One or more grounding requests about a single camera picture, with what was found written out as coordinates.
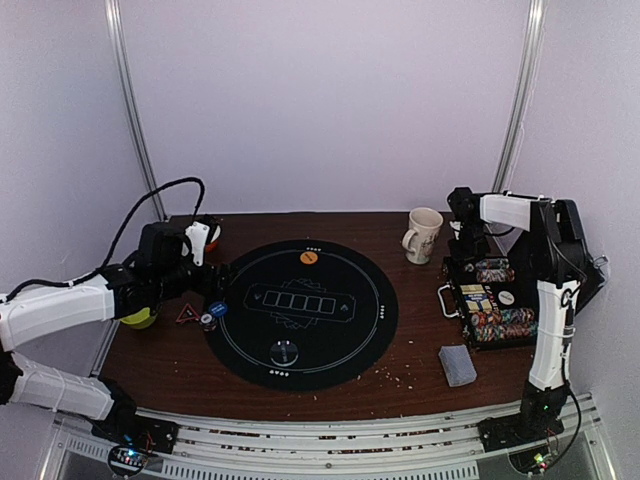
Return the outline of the cream ceramic mug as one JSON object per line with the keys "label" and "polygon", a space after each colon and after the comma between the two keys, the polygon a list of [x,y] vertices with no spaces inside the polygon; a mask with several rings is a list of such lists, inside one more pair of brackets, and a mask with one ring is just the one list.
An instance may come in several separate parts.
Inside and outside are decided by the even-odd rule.
{"label": "cream ceramic mug", "polygon": [[430,262],[443,223],[443,216],[428,207],[414,208],[409,212],[408,229],[401,246],[410,263],[425,265]]}

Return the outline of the blue small blind button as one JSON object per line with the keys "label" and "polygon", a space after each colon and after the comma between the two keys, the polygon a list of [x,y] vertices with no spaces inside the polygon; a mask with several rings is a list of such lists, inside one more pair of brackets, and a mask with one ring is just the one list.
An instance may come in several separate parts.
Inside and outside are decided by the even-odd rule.
{"label": "blue small blind button", "polygon": [[228,312],[228,306],[223,301],[215,301],[208,307],[207,312],[214,318],[221,318]]}

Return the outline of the grey card deck box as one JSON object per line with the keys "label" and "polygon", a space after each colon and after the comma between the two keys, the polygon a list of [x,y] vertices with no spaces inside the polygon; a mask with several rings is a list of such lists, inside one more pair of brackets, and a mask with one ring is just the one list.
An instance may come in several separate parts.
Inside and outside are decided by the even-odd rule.
{"label": "grey card deck box", "polygon": [[465,386],[477,379],[477,372],[465,345],[442,346],[438,357],[450,387]]}

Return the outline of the clear black dealer button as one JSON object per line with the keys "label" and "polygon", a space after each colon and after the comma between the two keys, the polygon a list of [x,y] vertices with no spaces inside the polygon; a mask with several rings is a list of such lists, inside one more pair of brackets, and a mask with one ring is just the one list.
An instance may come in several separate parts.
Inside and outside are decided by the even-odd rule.
{"label": "clear black dealer button", "polygon": [[270,348],[271,362],[278,367],[290,367],[299,358],[298,347],[290,340],[278,340]]}

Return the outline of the orange big blind button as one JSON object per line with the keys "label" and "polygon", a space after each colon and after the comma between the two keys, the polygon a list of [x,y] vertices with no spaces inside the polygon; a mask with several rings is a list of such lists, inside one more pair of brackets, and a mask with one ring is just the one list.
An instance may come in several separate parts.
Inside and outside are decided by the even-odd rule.
{"label": "orange big blind button", "polygon": [[305,265],[313,265],[319,260],[319,255],[312,250],[304,251],[300,254],[300,261]]}

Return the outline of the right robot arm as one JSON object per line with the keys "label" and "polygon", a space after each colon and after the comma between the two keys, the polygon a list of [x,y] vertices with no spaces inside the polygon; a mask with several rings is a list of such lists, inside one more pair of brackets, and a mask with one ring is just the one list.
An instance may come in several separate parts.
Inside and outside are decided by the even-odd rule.
{"label": "right robot arm", "polygon": [[486,251],[484,226],[503,224],[528,234],[529,265],[536,281],[539,311],[536,348],[525,382],[519,413],[489,419],[479,430],[490,442],[519,444],[560,433],[558,417],[571,393],[569,357],[574,316],[587,250],[573,201],[554,201],[508,193],[474,193],[456,187],[447,203],[460,223],[458,237],[449,242],[456,260],[478,260]]}

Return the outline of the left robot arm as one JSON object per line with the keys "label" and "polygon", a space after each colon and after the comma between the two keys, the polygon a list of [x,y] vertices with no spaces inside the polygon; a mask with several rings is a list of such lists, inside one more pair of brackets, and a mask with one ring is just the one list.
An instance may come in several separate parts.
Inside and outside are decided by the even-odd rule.
{"label": "left robot arm", "polygon": [[221,297],[231,268],[184,257],[164,269],[110,265],[85,282],[41,286],[1,299],[1,402],[75,414],[104,437],[131,445],[145,435],[134,400],[108,379],[82,377],[18,353],[19,346],[72,327],[116,321],[134,329],[153,324],[163,302],[186,292],[208,304]]}

